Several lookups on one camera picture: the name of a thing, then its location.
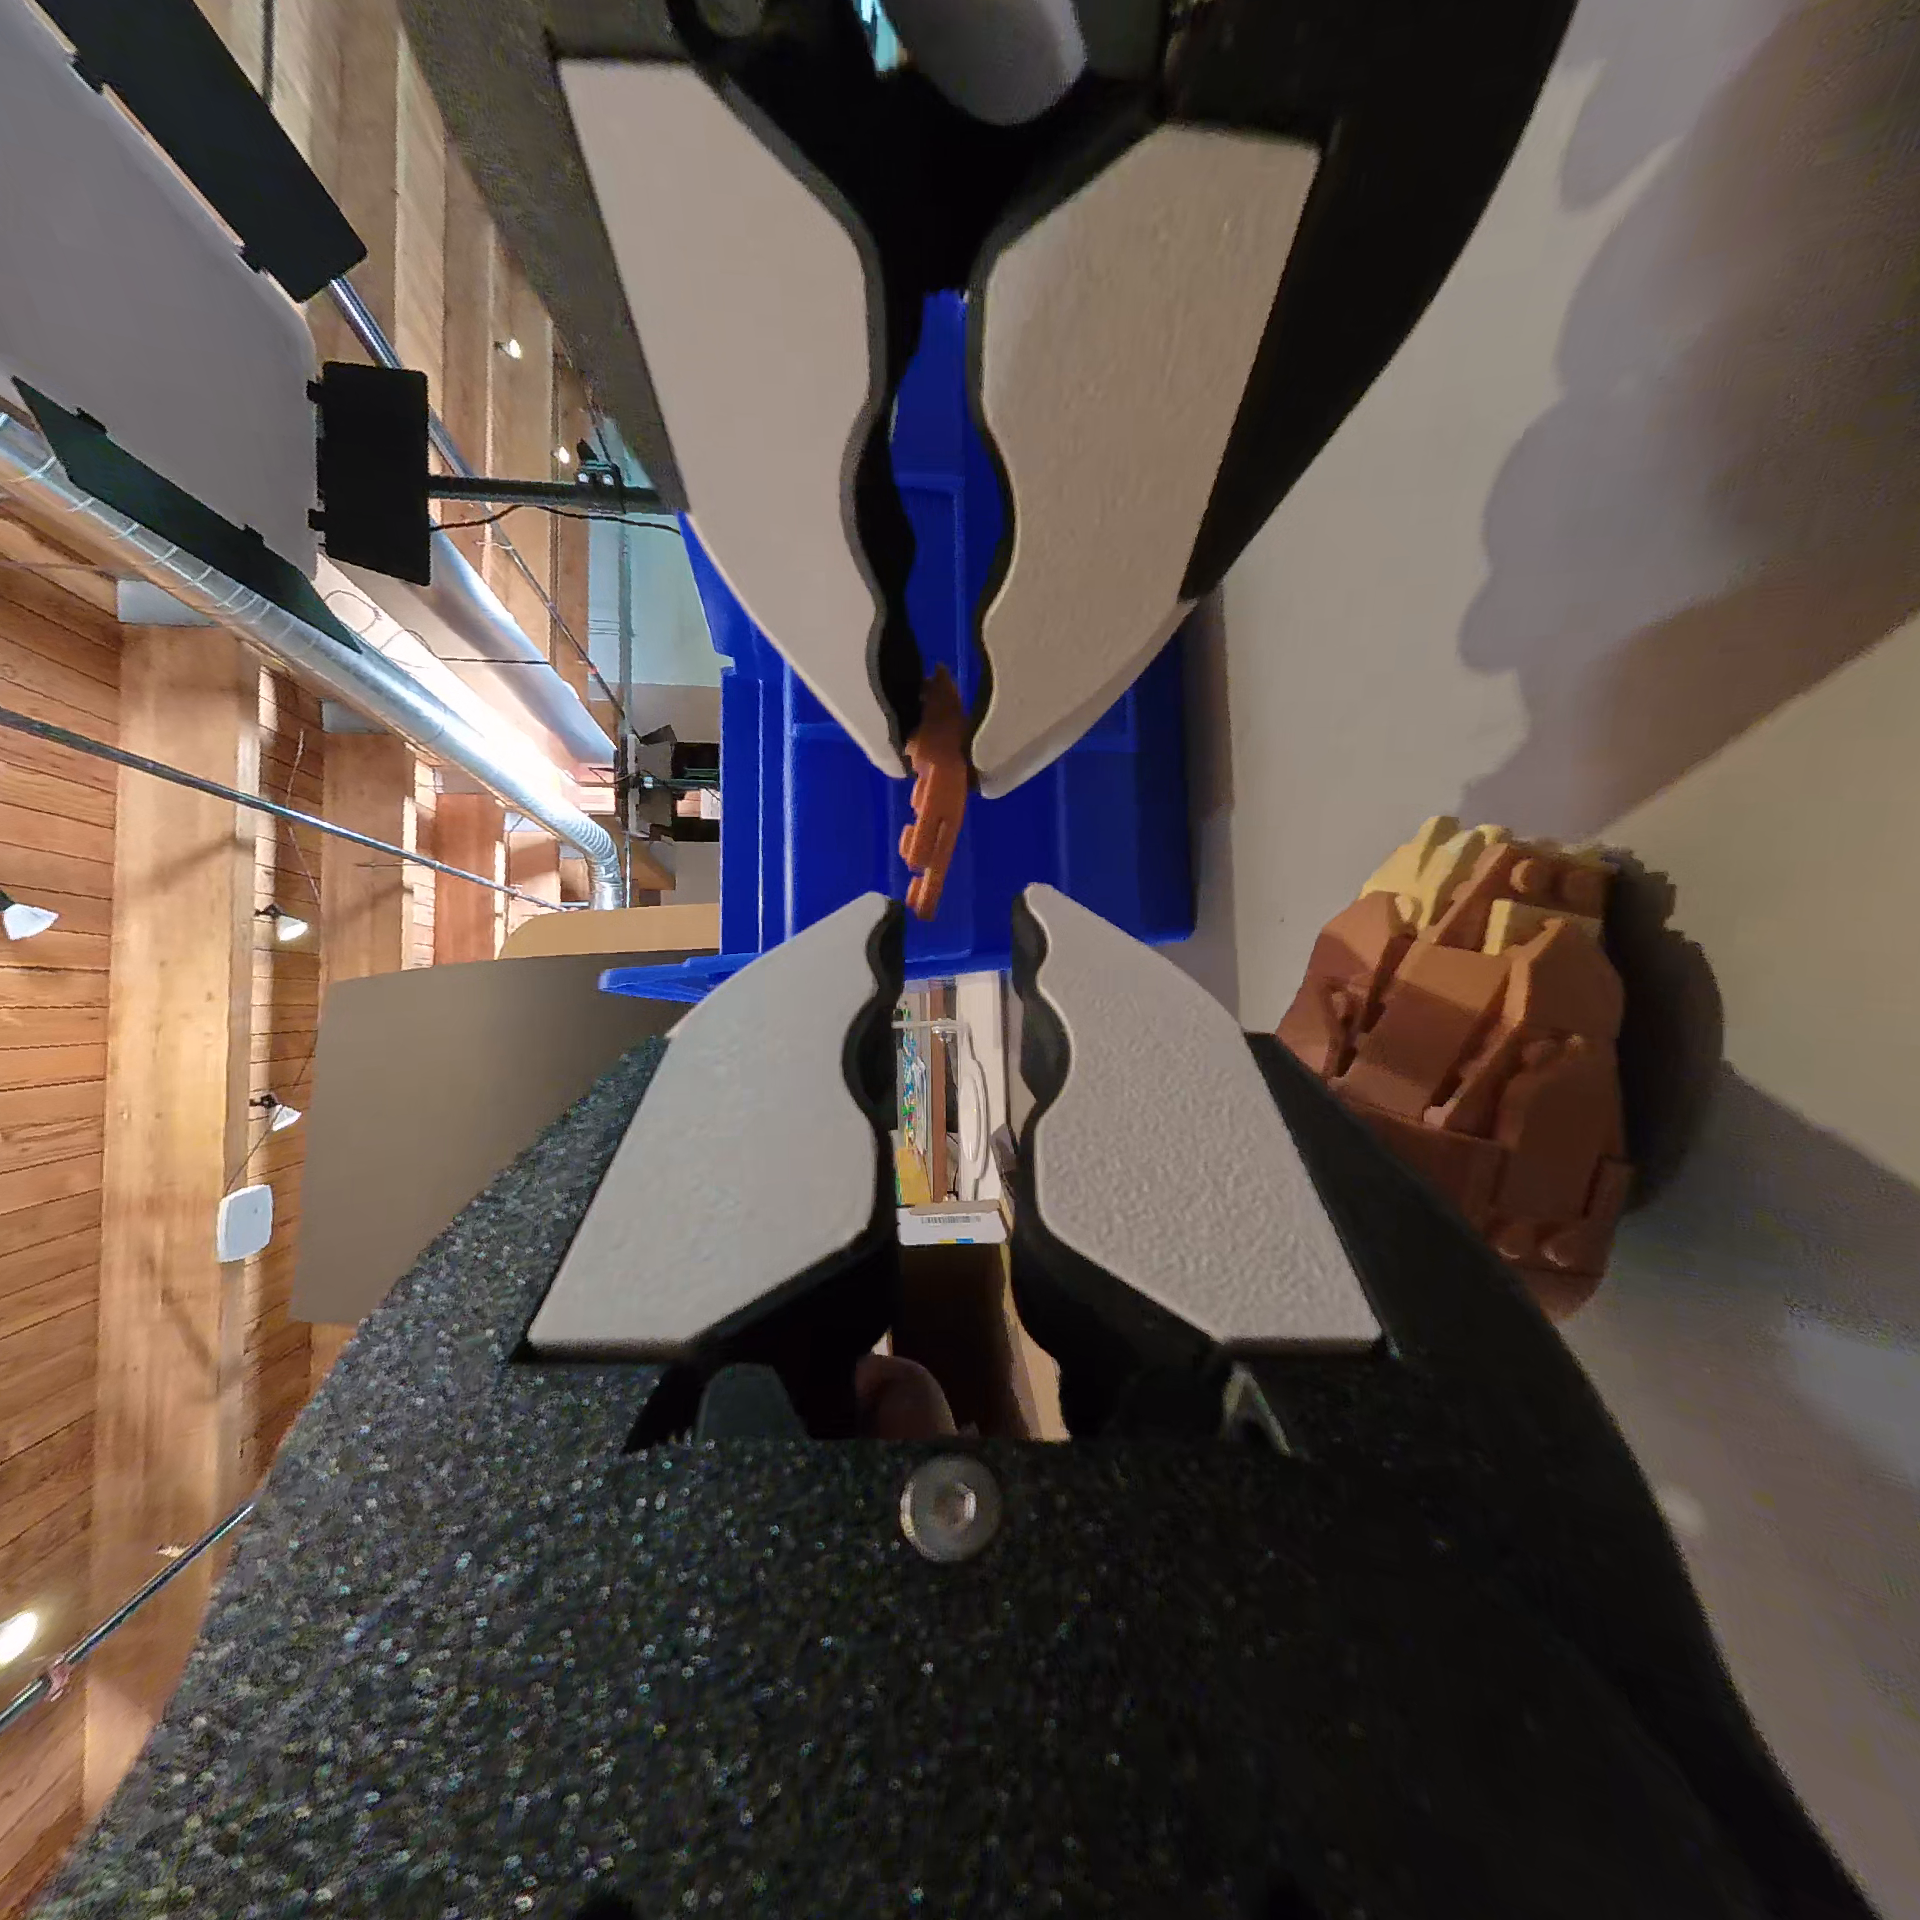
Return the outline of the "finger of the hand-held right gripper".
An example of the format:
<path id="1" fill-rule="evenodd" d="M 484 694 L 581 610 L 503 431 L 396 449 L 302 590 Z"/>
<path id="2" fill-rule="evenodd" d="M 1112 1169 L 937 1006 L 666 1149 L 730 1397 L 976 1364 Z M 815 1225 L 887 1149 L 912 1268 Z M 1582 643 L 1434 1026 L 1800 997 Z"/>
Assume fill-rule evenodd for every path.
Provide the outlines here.
<path id="1" fill-rule="evenodd" d="M 734 598 L 884 777 L 887 593 L 857 530 L 884 298 L 841 190 L 730 79 L 561 59 L 569 123 L 655 391 L 686 517 Z"/>
<path id="2" fill-rule="evenodd" d="M 985 797 L 1089 732 L 1199 596 L 1185 569 L 1318 164 L 1164 123 L 991 254 L 973 387 L 1010 547 L 978 617 Z"/>

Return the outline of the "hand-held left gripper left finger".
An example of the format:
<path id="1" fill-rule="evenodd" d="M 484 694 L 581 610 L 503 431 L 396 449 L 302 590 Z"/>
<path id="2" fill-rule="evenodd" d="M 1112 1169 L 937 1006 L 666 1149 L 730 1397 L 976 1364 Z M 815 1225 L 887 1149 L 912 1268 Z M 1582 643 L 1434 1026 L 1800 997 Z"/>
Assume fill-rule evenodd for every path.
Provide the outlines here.
<path id="1" fill-rule="evenodd" d="M 896 1253 L 903 905 L 864 894 L 669 1030 L 525 1340 L 690 1363 Z"/>

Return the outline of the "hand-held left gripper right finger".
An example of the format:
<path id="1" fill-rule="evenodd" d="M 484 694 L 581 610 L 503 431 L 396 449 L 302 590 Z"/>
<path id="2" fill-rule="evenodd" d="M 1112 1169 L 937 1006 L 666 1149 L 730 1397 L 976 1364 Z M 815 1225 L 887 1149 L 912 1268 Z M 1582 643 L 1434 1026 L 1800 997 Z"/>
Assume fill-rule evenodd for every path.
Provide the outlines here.
<path id="1" fill-rule="evenodd" d="M 1054 885 L 1015 903 L 1015 1305 L 1069 1438 L 1206 1436 L 1249 1361 L 1382 1326 L 1236 1018 Z"/>

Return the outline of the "orange and tan toy segment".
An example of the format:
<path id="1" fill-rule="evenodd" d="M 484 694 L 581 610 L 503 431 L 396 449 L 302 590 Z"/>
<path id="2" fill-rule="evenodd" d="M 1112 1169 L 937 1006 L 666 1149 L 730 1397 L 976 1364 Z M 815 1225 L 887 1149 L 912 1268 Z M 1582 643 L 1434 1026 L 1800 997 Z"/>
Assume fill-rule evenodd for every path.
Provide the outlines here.
<path id="1" fill-rule="evenodd" d="M 1276 1036 L 1468 1218 L 1554 1324 L 1633 1185 L 1593 847 L 1431 817 L 1316 935 Z"/>

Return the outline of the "orange studded plate piece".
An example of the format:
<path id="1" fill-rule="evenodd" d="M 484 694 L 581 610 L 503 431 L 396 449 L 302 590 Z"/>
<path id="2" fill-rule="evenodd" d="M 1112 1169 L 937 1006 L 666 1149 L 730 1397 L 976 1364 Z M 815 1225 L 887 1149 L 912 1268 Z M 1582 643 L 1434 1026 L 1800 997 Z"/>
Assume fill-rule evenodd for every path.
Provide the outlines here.
<path id="1" fill-rule="evenodd" d="M 898 839 L 908 874 L 903 900 L 919 921 L 929 921 L 944 894 L 970 791 L 968 708 L 944 662 L 924 684 L 919 729 L 905 743 L 905 754 L 912 791 L 910 819 Z"/>

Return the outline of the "person's left hand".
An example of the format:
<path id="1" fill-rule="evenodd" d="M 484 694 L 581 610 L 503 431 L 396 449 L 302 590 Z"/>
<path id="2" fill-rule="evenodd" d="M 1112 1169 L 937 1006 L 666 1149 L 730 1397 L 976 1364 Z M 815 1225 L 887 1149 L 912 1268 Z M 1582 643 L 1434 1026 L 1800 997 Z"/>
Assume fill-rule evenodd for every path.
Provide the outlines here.
<path id="1" fill-rule="evenodd" d="M 855 1364 L 857 1431 L 882 1442 L 957 1436 L 957 1422 L 937 1375 L 908 1358 L 865 1354 Z"/>

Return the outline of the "blue plastic bin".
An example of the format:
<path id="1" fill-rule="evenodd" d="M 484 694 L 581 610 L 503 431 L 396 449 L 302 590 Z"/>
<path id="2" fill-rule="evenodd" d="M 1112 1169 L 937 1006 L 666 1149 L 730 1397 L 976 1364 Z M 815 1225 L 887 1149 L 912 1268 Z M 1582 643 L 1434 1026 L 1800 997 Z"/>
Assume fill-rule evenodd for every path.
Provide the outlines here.
<path id="1" fill-rule="evenodd" d="M 970 694 L 968 615 L 1001 540 L 1001 503 L 965 373 L 967 305 L 957 293 L 929 295 L 890 427 L 896 487 L 913 532 L 905 603 L 924 666 L 946 666 Z M 757 956 L 855 897 L 905 890 L 898 839 L 910 782 L 882 775 L 804 687 L 686 515 L 677 547 L 721 660 L 720 951 Z M 1048 767 L 1007 797 L 967 804 L 935 916 L 905 918 L 908 977 L 1007 970 L 1012 903 L 1037 879 L 1144 943 L 1192 935 L 1182 641 L 1167 641 Z"/>

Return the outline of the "grey ceiling panel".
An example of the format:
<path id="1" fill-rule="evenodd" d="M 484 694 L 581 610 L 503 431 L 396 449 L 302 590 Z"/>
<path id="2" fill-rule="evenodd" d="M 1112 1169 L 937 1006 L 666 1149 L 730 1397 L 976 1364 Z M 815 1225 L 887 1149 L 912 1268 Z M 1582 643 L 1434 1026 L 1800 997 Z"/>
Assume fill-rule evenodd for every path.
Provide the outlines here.
<path id="1" fill-rule="evenodd" d="M 31 4 L 1 4 L 1 362 L 129 458 L 320 565 L 312 337 Z"/>

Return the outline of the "silver ventilation duct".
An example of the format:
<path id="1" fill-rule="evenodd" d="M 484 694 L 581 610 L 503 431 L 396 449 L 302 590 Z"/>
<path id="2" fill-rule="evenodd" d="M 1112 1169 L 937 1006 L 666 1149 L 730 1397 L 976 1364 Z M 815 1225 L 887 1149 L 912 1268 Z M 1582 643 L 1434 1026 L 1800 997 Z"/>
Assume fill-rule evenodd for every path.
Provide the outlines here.
<path id="1" fill-rule="evenodd" d="M 536 822 L 586 861 L 591 905 L 621 907 L 629 890 L 612 835 L 569 804 L 554 780 L 533 775 L 533 764 L 508 743 L 469 725 L 457 711 L 380 651 L 328 638 L 298 615 L 286 613 L 261 593 L 236 582 L 212 565 L 193 559 L 124 513 L 82 491 L 56 455 L 22 417 L 5 411 L 5 491 L 48 509 L 65 532 L 102 540 L 118 566 L 168 593 L 212 627 L 247 641 L 280 670 L 309 682 L 337 705 L 392 732 L 408 747 L 469 775 L 505 809 Z"/>

